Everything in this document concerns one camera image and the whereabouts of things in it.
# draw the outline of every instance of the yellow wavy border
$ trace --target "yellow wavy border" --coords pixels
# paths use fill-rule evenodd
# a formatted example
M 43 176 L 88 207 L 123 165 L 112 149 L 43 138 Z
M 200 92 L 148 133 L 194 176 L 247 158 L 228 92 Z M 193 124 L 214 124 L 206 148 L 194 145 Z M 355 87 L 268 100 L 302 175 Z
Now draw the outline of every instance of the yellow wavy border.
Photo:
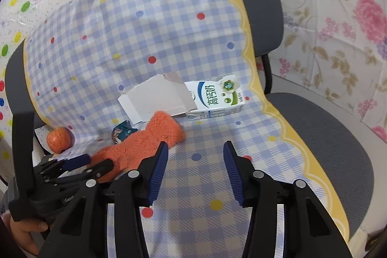
M 256 94 L 260 100 L 262 101 L 263 108 L 261 111 L 264 114 L 267 114 L 275 119 L 281 125 L 281 134 L 280 138 L 288 143 L 291 143 L 295 147 L 297 147 L 303 154 L 304 157 L 304 175 L 311 180 L 316 181 L 321 185 L 327 195 L 327 210 L 331 217 L 333 218 L 336 226 L 340 230 L 344 240 L 348 242 L 349 239 L 349 224 L 348 219 L 341 205 L 340 199 L 334 190 L 332 183 L 329 178 L 325 174 L 324 170 L 311 153 L 306 144 L 302 141 L 299 135 L 295 132 L 295 130 L 291 127 L 291 125 L 284 119 L 284 117 L 279 113 L 279 111 L 266 99 L 265 94 L 262 90 L 261 83 L 258 77 L 257 66 L 255 64 L 255 56 L 254 56 L 254 48 L 253 48 L 253 40 L 251 35 L 250 23 L 248 21 L 247 13 L 245 6 L 242 0 L 229 0 L 231 4 L 233 4 L 241 14 L 241 28 L 245 32 L 246 35 L 246 45 L 243 50 L 242 56 L 245 61 L 248 62 L 252 78 L 249 83 L 249 89 Z
M 49 125 L 50 127 L 54 127 L 51 125 L 50 121 L 48 120 L 47 117 L 45 117 L 39 110 L 39 107 L 36 103 L 36 100 L 35 100 L 35 97 L 34 95 L 32 94 L 32 90 L 31 90 L 31 79 L 30 77 L 28 76 L 28 72 L 27 72 L 27 59 L 28 59 L 28 56 L 27 56 L 27 44 L 28 44 L 28 37 L 26 37 L 24 39 L 24 45 L 23 45 L 23 65 L 24 65 L 24 76 L 26 77 L 26 84 L 27 84 L 27 90 L 28 90 L 28 94 L 30 95 L 30 99 L 31 99 L 31 102 L 35 108 L 35 111 L 37 112 L 37 114 L 39 115 L 40 119 L 42 121 L 44 121 L 47 125 Z

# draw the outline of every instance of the orange plush toy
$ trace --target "orange plush toy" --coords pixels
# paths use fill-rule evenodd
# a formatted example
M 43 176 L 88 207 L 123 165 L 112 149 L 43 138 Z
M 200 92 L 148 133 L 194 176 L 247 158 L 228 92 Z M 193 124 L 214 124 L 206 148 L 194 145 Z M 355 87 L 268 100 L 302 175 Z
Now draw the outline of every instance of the orange plush toy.
M 90 166 L 104 159 L 113 160 L 113 170 L 98 180 L 100 183 L 109 182 L 121 171 L 136 169 L 142 159 L 154 156 L 161 141 L 172 148 L 184 139 L 184 131 L 180 125 L 170 115 L 159 111 L 153 115 L 145 130 L 137 131 L 122 143 L 105 147 L 94 154 Z

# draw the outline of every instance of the gingham tablecloth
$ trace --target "gingham tablecloth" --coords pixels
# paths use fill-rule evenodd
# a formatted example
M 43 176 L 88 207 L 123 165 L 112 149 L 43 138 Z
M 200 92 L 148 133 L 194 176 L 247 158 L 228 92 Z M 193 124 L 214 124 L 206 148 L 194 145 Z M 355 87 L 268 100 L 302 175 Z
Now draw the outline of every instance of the gingham tablecloth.
M 35 108 L 49 125 L 65 126 L 75 137 L 61 157 L 112 144 L 112 128 L 127 119 L 118 97 L 157 73 L 177 71 L 184 81 L 225 74 L 239 79 L 246 97 L 240 113 L 178 119 L 186 140 L 170 150 L 159 198 L 143 212 L 151 257 L 241 257 L 250 210 L 232 194 L 223 162 L 227 140 L 255 168 L 281 181 L 304 179 L 325 205 L 332 203 L 333 188 L 304 176 L 301 147 L 284 141 L 280 119 L 263 111 L 251 34 L 243 25 L 246 13 L 233 0 L 74 0 L 26 40 Z M 113 205 L 109 214 L 108 252 L 115 257 Z M 280 208 L 276 257 L 282 257 L 283 232 Z

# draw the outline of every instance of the human hand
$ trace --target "human hand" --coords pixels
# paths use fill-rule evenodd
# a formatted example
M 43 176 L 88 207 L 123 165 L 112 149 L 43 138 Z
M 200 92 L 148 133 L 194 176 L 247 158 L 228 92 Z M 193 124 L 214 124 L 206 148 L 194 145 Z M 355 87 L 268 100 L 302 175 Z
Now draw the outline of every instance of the human hand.
M 30 232 L 44 232 L 48 229 L 47 223 L 38 219 L 24 219 L 19 222 L 15 222 L 13 218 L 10 218 L 10 229 L 16 244 L 29 252 L 32 255 L 37 256 L 39 250 L 32 240 Z

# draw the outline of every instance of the floral fabric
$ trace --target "floral fabric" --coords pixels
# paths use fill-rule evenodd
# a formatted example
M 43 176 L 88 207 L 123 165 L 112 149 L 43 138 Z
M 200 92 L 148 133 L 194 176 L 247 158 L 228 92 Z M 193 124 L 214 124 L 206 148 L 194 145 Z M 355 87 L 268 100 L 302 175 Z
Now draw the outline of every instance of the floral fabric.
M 387 141 L 387 0 L 281 2 L 285 32 L 269 55 L 272 72 L 342 107 Z

